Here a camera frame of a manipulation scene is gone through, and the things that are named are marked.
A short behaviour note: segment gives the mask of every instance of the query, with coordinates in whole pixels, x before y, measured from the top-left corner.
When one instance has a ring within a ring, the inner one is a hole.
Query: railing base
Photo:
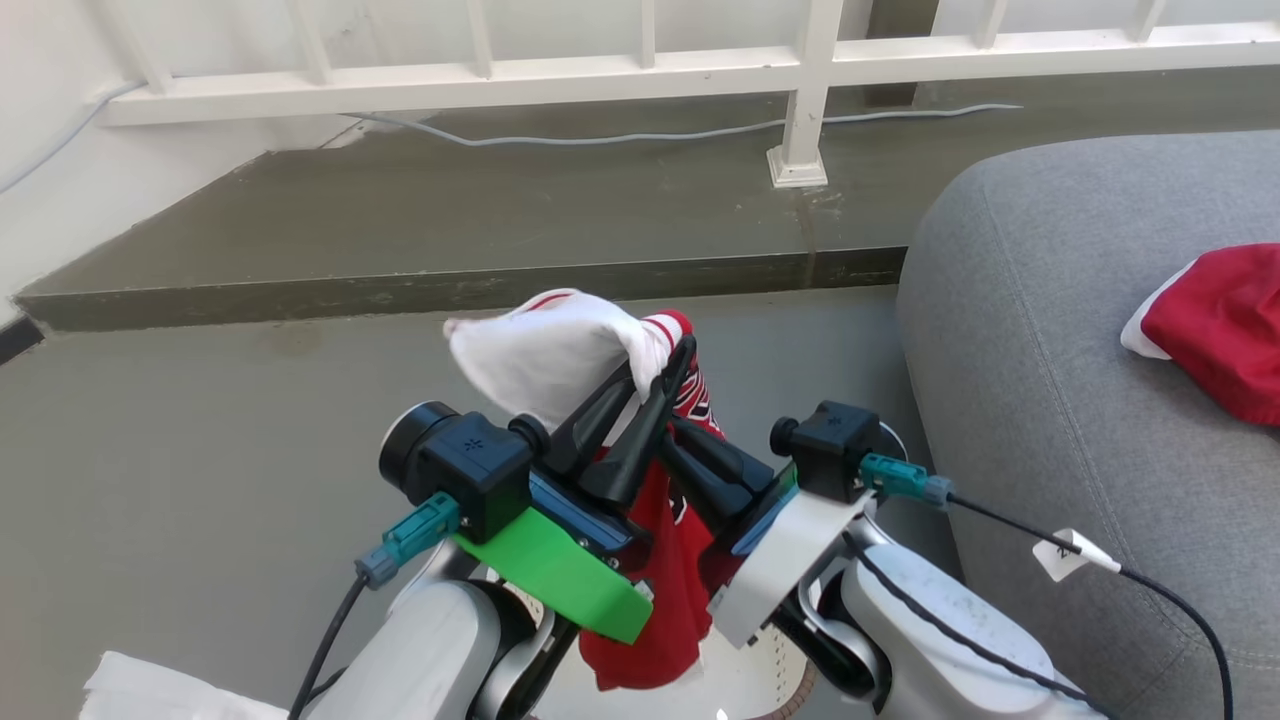
[[[769,160],[769,176],[773,177],[773,187],[822,187],[827,184],[827,168],[822,165],[822,154],[818,161],[805,165],[788,165],[782,159],[782,146],[777,146],[765,152]]]

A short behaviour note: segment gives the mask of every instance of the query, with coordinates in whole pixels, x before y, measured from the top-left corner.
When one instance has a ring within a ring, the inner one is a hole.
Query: red and white cloth
[[[691,332],[689,319],[675,310],[636,319],[576,290],[544,292],[497,318],[444,324],[449,350],[467,379],[503,410],[527,413],[548,429],[563,423],[627,361],[641,397],[632,398],[614,433],[631,420],[676,342]],[[696,359],[676,413],[723,437]],[[672,497],[659,464],[649,468],[630,519],[653,533],[649,564],[631,579],[649,583],[654,611],[632,646],[588,632],[580,635],[582,660],[595,670],[602,691],[675,682],[698,661],[698,643],[710,630],[707,591],[698,579],[698,556],[710,533],[682,498]]]
[[[1120,342],[1172,360],[1231,415],[1280,425],[1280,243],[1201,255],[1138,307]]]

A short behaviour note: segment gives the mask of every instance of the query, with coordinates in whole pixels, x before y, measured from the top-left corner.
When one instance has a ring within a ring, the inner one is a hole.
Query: teal connector
[[[947,509],[951,480],[938,475],[929,477],[919,465],[872,452],[863,457],[859,469],[863,484],[869,488],[887,496],[913,497],[940,510]]]
[[[378,589],[389,583],[406,562],[458,532],[460,524],[458,503],[438,492],[383,533],[383,544],[357,560],[356,569],[366,578],[370,589]]]

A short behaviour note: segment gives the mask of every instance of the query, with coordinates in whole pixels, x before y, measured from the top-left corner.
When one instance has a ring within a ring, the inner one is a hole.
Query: concrete step
[[[887,284],[938,192],[1020,147],[1280,124],[1277,68],[923,86],[918,108],[1023,110],[828,126],[831,184],[774,190],[781,128],[692,142],[468,149],[404,131],[266,155],[24,290],[55,332],[503,307],[549,287],[614,300]],[[833,92],[828,114],[861,111]],[[494,108],[468,136],[687,132],[783,96]]]

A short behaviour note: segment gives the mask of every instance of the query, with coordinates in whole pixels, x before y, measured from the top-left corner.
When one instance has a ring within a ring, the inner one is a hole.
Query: fabric upholstery
[[[1071,527],[1185,597],[1228,648],[1236,716],[1280,717],[1280,433],[1174,364],[1120,346],[1201,252],[1280,241],[1280,132],[1101,138],[979,163],[924,218],[899,291],[938,470],[957,492]],[[1213,657],[1176,607],[954,510],[968,583],[1123,717],[1221,716]]]

